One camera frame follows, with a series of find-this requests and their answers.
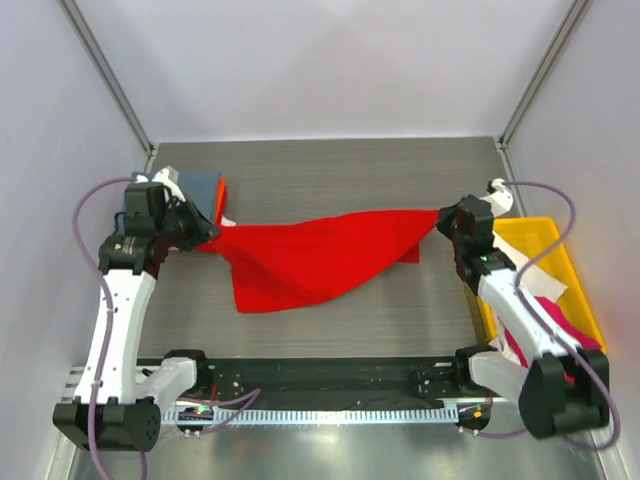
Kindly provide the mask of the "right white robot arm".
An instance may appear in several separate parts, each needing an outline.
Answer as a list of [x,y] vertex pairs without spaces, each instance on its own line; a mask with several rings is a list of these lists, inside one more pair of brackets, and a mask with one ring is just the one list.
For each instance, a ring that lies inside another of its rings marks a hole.
[[437,230],[453,246],[458,276],[497,315],[526,363],[488,347],[460,349],[466,378],[518,407],[537,439],[608,425],[609,362],[564,330],[521,282],[522,269],[494,244],[491,197],[468,195],[440,209]]

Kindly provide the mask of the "red t shirt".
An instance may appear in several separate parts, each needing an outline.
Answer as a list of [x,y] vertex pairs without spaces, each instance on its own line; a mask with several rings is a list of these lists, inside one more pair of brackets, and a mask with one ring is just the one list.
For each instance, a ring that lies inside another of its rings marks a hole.
[[329,302],[396,263],[417,263],[437,220],[436,210],[400,209],[222,226],[197,250],[228,262],[239,312],[273,313]]

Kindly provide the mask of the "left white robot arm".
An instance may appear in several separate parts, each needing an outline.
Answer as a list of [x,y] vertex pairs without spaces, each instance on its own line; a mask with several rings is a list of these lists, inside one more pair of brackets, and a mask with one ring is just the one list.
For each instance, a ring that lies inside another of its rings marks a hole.
[[168,253],[192,251],[218,236],[171,179],[123,179],[124,208],[114,231],[88,260],[100,281],[100,304],[87,362],[71,400],[53,423],[75,446],[149,452],[163,413],[184,394],[212,383],[201,350],[172,350],[142,382],[137,360],[146,310]]

